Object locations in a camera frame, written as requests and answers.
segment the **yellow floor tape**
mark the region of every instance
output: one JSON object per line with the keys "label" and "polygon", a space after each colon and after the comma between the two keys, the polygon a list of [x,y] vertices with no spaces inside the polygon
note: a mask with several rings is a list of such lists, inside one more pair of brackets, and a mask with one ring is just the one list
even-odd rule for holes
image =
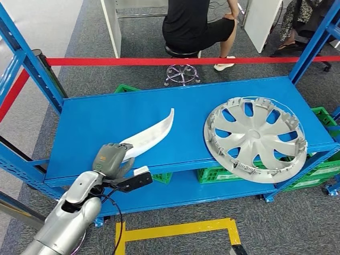
{"label": "yellow floor tape", "polygon": [[[234,219],[224,218],[205,220],[204,222],[185,223],[179,225],[170,225],[163,227],[152,227],[136,230],[125,230],[125,222],[123,222],[123,231],[116,255],[125,254],[125,243],[130,241],[145,240],[151,238],[160,238],[173,235],[185,235],[198,232],[213,231],[213,230],[228,230],[231,245],[240,244],[240,237]],[[121,223],[116,223],[115,242],[119,238],[121,232]]]}

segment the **white sneaker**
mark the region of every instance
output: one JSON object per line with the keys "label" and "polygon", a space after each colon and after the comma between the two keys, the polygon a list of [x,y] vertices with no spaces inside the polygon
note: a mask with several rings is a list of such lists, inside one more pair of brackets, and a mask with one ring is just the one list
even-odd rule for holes
{"label": "white sneaker", "polygon": [[[234,57],[234,56],[230,56],[230,57],[228,56],[227,58],[235,58],[235,57]],[[231,64],[216,64],[216,65],[213,66],[213,68],[215,70],[216,70],[216,71],[220,72],[220,71],[225,70],[227,67],[231,67],[233,65],[234,65],[234,63],[231,63]]]}

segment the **blue metal shelf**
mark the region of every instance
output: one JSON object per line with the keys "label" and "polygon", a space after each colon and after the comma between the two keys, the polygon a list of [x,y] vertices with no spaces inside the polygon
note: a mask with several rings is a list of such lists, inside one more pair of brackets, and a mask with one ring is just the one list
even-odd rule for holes
{"label": "blue metal shelf", "polygon": [[175,117],[169,135],[137,157],[134,167],[148,165],[152,174],[159,174],[216,166],[203,136],[207,117],[228,98],[253,95],[284,102],[295,112],[305,130],[309,152],[336,146],[287,77],[70,98],[60,115],[45,182],[69,185],[90,170],[103,144],[140,132],[166,117],[170,108],[175,108]]}
{"label": "blue metal shelf", "polygon": [[[122,213],[153,210],[193,203],[210,202],[223,199],[253,196],[274,191],[272,184],[249,181],[232,181],[212,184],[200,184],[195,171],[174,173],[170,184],[153,182],[151,185],[131,191],[116,192],[112,198]],[[117,214],[117,208],[110,201],[103,205],[100,217]]]}
{"label": "blue metal shelf", "polygon": [[[14,54],[0,80],[0,104],[23,65],[57,113],[61,114],[50,161],[32,161],[0,137],[0,167],[47,196],[59,198],[64,192],[61,186],[70,185],[78,174],[90,170],[92,161],[103,144],[119,142],[140,132],[167,116],[173,107],[175,117],[170,134],[135,162],[135,167],[149,166],[152,174],[176,172],[171,183],[155,182],[130,194],[115,194],[123,212],[255,194],[263,194],[267,201],[273,201],[278,192],[340,148],[295,87],[330,35],[339,38],[339,9],[340,0],[335,0],[288,77],[65,99],[0,3],[0,36]],[[308,152],[317,153],[297,175],[275,188],[272,184],[248,181],[199,184],[190,170],[218,165],[204,141],[206,118],[216,106],[229,98],[245,96],[272,98],[287,105],[305,128]],[[46,163],[49,163],[47,173],[41,167]],[[114,213],[106,202],[101,216]]]}
{"label": "blue metal shelf", "polygon": [[338,40],[340,40],[340,28],[335,26],[334,24],[330,24],[327,28],[327,31]]}

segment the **patterned pants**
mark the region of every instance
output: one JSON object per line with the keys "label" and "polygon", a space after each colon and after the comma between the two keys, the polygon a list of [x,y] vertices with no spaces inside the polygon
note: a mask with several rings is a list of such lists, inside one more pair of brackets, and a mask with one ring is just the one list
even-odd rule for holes
{"label": "patterned pants", "polygon": [[[314,2],[315,2],[316,5],[317,5],[320,4],[321,1],[322,0],[315,0]],[[294,15],[296,5],[296,0],[292,0],[287,6],[287,10],[285,13],[285,15],[283,15],[281,30],[280,31],[280,41],[284,41],[286,38],[290,36],[290,33],[292,32],[293,29],[293,18]],[[298,16],[298,21],[307,23],[310,19],[312,11],[313,9],[311,7],[307,4],[307,2],[305,2],[305,0],[302,0],[302,4],[301,5],[300,12],[299,13]]]}

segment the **table leg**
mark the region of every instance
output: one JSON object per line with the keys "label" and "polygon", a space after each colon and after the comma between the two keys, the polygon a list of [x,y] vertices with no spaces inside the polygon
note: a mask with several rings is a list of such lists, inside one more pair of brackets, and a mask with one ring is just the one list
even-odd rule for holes
{"label": "table leg", "polygon": [[247,7],[244,10],[244,18],[241,23],[241,28],[244,28],[245,22],[247,21],[247,17],[248,16],[249,13],[249,6],[250,5],[250,1],[251,0],[248,0],[247,2]]}
{"label": "table leg", "polygon": [[121,34],[115,0],[100,0],[116,58],[121,57]]}

